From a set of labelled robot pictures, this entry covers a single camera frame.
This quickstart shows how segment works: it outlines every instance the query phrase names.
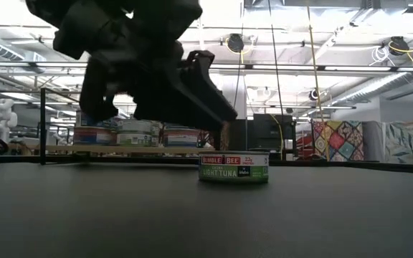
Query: green can label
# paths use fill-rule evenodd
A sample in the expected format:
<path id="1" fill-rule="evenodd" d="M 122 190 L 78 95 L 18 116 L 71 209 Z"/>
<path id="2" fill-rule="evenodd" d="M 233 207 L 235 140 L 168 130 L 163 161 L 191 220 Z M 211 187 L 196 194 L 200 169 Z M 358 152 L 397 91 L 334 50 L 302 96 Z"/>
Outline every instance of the green can label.
<path id="1" fill-rule="evenodd" d="M 201 177 L 210 178 L 268 178 L 267 166 L 227 166 L 203 165 L 200 167 Z"/>

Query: patterned fabric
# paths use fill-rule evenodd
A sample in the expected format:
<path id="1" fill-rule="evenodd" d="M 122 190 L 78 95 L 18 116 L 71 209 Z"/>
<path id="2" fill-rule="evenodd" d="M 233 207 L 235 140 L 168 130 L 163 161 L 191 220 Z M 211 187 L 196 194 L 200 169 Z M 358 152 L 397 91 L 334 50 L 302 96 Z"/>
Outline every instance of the patterned fabric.
<path id="1" fill-rule="evenodd" d="M 358 121 L 327 121 L 313 123 L 315 153 L 326 156 L 326 140 L 330 161 L 363 161 L 363 124 Z"/>
<path id="2" fill-rule="evenodd" d="M 413 164 L 413 123 L 385 124 L 385 162 Z"/>

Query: dark table surface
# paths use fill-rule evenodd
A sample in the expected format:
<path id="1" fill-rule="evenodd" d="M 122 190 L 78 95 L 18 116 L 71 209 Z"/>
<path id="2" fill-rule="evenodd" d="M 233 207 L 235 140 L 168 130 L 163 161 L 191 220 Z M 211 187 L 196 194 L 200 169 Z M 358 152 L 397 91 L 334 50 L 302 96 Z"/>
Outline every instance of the dark table surface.
<path id="1" fill-rule="evenodd" d="M 413 174 L 0 164 L 0 257 L 413 257 Z"/>

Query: shelf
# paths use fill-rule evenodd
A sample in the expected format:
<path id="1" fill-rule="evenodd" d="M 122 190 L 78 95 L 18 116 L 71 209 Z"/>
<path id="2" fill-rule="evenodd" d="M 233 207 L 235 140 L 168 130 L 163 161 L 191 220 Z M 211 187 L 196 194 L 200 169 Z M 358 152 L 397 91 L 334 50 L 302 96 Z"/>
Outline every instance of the shelf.
<path id="1" fill-rule="evenodd" d="M 31 150 L 39 150 L 38 145 L 30 146 Z M 91 152 L 91 153 L 169 153 L 169 154 L 198 154 L 202 151 L 214 151 L 213 148 L 159 148 L 159 147 L 124 147 L 124 146 L 99 146 L 99 145 L 73 145 L 57 146 L 47 145 L 47 151 L 72 151 L 72 152 Z"/>

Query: black machine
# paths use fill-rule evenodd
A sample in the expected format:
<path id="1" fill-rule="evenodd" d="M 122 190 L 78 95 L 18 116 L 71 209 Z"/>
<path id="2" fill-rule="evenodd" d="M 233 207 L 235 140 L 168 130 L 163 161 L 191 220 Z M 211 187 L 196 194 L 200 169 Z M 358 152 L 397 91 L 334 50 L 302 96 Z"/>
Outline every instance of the black machine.
<path id="1" fill-rule="evenodd" d="M 27 6 L 59 29 L 55 50 L 75 59 L 90 54 L 80 107 L 92 119 L 116 116 L 119 93 L 133 96 L 138 119 L 220 130 L 237 117 L 209 78 L 214 55 L 193 51 L 181 60 L 177 39 L 201 16 L 198 0 L 27 0 Z"/>
<path id="2" fill-rule="evenodd" d="M 274 115 L 274 117 L 278 123 L 271 115 L 254 114 L 252 126 L 248 129 L 249 148 L 278 151 L 281 144 L 280 127 L 283 139 L 293 140 L 293 145 L 295 145 L 295 122 L 292 115 Z"/>

